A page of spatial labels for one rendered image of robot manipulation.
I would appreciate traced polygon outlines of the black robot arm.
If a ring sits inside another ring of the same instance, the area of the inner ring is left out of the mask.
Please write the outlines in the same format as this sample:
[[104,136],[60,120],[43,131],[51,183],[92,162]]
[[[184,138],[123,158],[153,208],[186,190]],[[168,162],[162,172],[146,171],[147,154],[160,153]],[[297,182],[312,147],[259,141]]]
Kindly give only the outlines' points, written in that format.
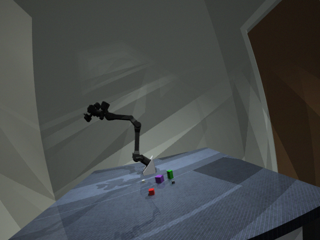
[[[105,101],[102,101],[100,109],[96,112],[96,116],[100,117],[100,120],[103,120],[104,117],[108,121],[112,120],[127,120],[131,121],[131,123],[134,125],[134,132],[135,132],[135,148],[134,148],[134,153],[132,153],[132,158],[134,162],[141,162],[146,167],[148,167],[149,162],[151,159],[146,158],[144,155],[140,155],[139,151],[139,137],[140,137],[140,129],[141,129],[141,123],[138,122],[132,115],[121,115],[121,114],[114,114],[108,111],[110,104],[108,104]],[[97,108],[93,105],[89,105],[87,108],[87,112],[90,114],[94,114],[95,110]]]

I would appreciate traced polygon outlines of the purple cube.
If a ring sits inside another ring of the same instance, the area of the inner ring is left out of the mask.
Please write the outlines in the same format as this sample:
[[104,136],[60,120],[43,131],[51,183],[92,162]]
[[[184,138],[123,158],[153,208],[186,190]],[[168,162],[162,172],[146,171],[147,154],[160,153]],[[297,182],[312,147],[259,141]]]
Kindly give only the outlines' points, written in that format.
[[164,176],[163,175],[155,176],[155,182],[156,183],[162,183],[163,181],[164,181]]

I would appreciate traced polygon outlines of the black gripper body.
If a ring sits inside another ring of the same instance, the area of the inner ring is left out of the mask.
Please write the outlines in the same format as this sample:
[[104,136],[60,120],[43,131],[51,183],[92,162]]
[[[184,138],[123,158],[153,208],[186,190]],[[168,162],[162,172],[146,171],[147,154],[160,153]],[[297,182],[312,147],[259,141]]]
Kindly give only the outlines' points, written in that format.
[[94,106],[97,108],[95,111],[94,111],[94,114],[90,114],[90,115],[88,115],[88,114],[86,114],[85,116],[84,116],[84,119],[87,121],[87,122],[90,122],[91,120],[92,120],[92,115],[95,117],[98,117],[97,115],[96,115],[96,112],[100,109],[100,107],[101,107],[101,105],[100,105],[100,103],[99,102],[96,102],[95,104],[94,104]]

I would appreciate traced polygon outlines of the red block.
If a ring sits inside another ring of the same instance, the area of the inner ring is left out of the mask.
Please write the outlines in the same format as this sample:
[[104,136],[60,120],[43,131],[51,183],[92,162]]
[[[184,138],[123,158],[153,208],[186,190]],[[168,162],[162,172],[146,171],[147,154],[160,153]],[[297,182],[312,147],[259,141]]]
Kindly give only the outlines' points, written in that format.
[[148,190],[148,192],[149,192],[149,195],[154,195],[154,194],[155,194],[154,188],[150,188],[150,189]]

